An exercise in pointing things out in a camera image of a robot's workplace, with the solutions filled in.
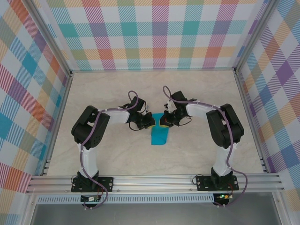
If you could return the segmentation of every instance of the enclosure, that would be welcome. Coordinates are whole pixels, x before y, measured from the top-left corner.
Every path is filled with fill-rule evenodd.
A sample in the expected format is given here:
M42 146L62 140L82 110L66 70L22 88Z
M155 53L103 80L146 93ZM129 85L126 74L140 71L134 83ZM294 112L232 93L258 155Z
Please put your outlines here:
M298 0L0 5L0 224L300 223ZM193 116L165 128L161 145L158 121L107 126L95 160L112 192L84 210L81 196L97 192L71 192L83 168L72 127L89 105L130 103L130 90L153 116L164 113L164 85L232 105L244 128L231 163L247 176L234 173L229 202L239 201L217 207L224 191L193 184L218 155L209 122Z

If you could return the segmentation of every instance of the plaid fabric backdrop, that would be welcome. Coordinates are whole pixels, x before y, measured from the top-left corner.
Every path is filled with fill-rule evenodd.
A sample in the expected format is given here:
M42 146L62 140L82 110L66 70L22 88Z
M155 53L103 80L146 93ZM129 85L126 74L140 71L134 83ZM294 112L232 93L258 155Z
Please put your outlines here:
M189 69L233 67L263 0L35 3L73 69Z
M240 78L271 171L300 218L299 0L281 0Z
M260 18L262 17L262 15L263 15L263 13L264 13L264 11L265 11L267 5L268 5L268 2L269 2L269 0L264 0L264 1L263 1L263 4L262 4L261 8L259 9L259 12L258 12L258 14L257 14L257 16L256 16L256 18L255 18L255 20L254 20L254 22L253 22L253 24L252 24L250 30L249 30L249 32L248 32L248 34L247 34L247 36L246 36L244 42L243 42L243 45L242 45L242 47L240 48L239 54L238 54L238 56L236 57L236 59L235 59L235 61L234 61L233 67L236 67L236 66L237 66L237 64L238 64L238 62L239 62L239 60L240 60L240 57L241 57L241 55L242 55L243 52L244 52L245 47L248 45L248 43L249 43L249 41L250 41L250 39L251 39L251 37L252 37L253 31L255 30L255 28L256 28L257 25L258 25L258 21L259 21Z
M0 0L0 225L19 218L52 135L67 76L22 4Z

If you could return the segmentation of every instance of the wire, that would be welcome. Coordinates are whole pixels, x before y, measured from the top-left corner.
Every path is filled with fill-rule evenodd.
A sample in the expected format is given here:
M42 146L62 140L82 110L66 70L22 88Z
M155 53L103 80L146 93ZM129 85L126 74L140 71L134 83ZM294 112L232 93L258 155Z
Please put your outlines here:
M97 115L97 117L96 117L96 119L95 119L94 125L93 125L93 127L92 127L92 130L90 131L90 134L88 135L88 137L87 137L87 138L82 142L82 144L80 145L80 165L81 165L81 168L82 168L83 173L87 176L87 178L89 178L91 181L93 181L94 183L96 183L97 185L99 185L99 186L106 192L105 199L104 199L101 203L99 203L98 205L96 205L95 207L87 207L86 204L85 204L85 202L84 202L84 203L83 203L83 206L85 207L85 210L86 210L87 208L89 208L90 210L93 210L93 209L99 208L101 205L103 205L104 202L105 202L105 201L107 200L107 198L108 198L108 191L107 191L107 189L106 189L102 184L100 184L99 182L97 182L96 180L94 180L92 177L90 177L90 176L88 175L88 173L86 172L86 170L85 170L85 168L84 168L84 165L83 165L83 152L84 152L83 147L84 147L84 145L86 144L86 142L89 141L90 137L93 135L93 133L94 133L94 131L95 131L95 129L96 129L96 125L97 125L97 123L98 123L98 120L99 120L99 117L100 117L101 113L104 113L104 112L106 112L106 111L128 111L128 110L133 109L134 107L136 107L136 105L137 105L137 103L138 103L139 97L138 97L137 93L136 93L134 90L130 90L130 91L128 92L129 99L131 99L131 98L130 98L130 93L131 93L131 92L134 93L135 96L136 96L136 102L135 102L135 104L134 104L132 107L125 108L125 109L123 109L123 108L110 108L110 109L103 109L103 110L99 111L99 113L98 113L98 115Z
M141 130L141 129L138 129L138 130L132 129L131 126L130 126L130 124L131 124L131 122L129 123L129 129L131 129L131 130L133 130L133 131L139 131L139 130Z
M98 187L98 193L97 193L98 199L100 199L102 197L102 195L103 195L103 188L102 188L102 193L101 193L100 196L99 196L99 191L100 191L100 187Z
M72 176L72 177L71 177L71 183L72 183L72 184L75 184L75 183L73 183L73 177L77 177L77 176Z
M210 104L207 104L207 103L204 103L204 102L199 102L199 101L195 101L195 102L192 102L192 101L177 101L177 100L171 98L171 95L172 95L172 94L171 94L170 89L169 89L167 86L164 86L164 87L163 87L163 92L164 92L164 94L166 95L166 97L167 97L169 100L173 101L173 102L177 102L177 103L190 103L190 104L203 105L203 106L206 106L206 107L210 107L210 108L217 109L217 110L220 112L220 114L222 115L224 121L226 122L226 126L227 126L227 128L228 128L229 137L230 137L230 149L229 149L229 153L228 153L228 156L227 156L227 159L226 159L226 164L227 164L227 166L228 166L233 172L242 174L242 175L245 177L245 180L246 180L246 182L245 182L245 187L244 187L243 191L241 192L241 194L239 195L239 197L238 197L235 201L228 203L227 206L236 203L236 202L244 195L244 193L245 193L245 191L246 191L246 189L247 189L247 186L248 186L248 177L247 177L247 175L246 175L245 173L233 169L233 168L230 166L230 164L229 164L229 158L230 158L230 156L231 156L231 154L232 154L232 151L233 151L233 133L232 133L232 130L231 130L231 128L230 128L229 121L228 121L228 119L226 118L225 113L224 113L219 107L217 107L217 106L215 106L215 105L210 105Z
M190 121L187 122L187 123L184 123L184 124L179 124L179 127L184 126L184 125L187 125L187 124L189 124L190 122L192 122L192 118L191 118L191 117L187 117L187 118L190 119Z
M197 186L197 184L194 183L194 179L195 179L196 176L194 176L194 177L192 178L192 183L193 183L194 185Z
M231 185L231 183L228 183L228 185L231 187L231 196L233 197L233 186Z
M128 98L132 102L132 99L130 97L130 92L128 92ZM147 102L145 102L145 109L144 109L144 111L146 111L146 109L147 109Z

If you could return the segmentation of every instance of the red wire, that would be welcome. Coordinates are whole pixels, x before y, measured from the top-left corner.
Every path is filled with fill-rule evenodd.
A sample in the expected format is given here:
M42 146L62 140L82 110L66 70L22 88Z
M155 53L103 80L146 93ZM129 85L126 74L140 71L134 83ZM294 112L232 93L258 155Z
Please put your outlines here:
M231 187L231 195L233 196L233 186L230 183L228 185Z
M98 196L98 198L101 198L102 197L102 195L103 195L103 188L102 188L102 193L101 193L101 195L99 196L99 191L100 191L100 187L98 187L98 193L97 193L97 196Z

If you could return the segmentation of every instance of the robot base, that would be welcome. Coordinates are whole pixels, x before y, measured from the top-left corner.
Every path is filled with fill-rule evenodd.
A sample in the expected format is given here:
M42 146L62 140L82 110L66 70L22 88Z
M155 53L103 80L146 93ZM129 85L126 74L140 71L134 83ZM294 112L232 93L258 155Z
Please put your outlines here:
M98 173L93 177L95 181L102 184L108 192L113 191L113 177L98 177ZM102 191L101 187L91 181L89 178L82 176L79 172L77 177L72 180L71 192L98 192Z
M237 191L239 184L232 171L222 177L219 177L214 169L211 169L211 176L196 176L198 191Z

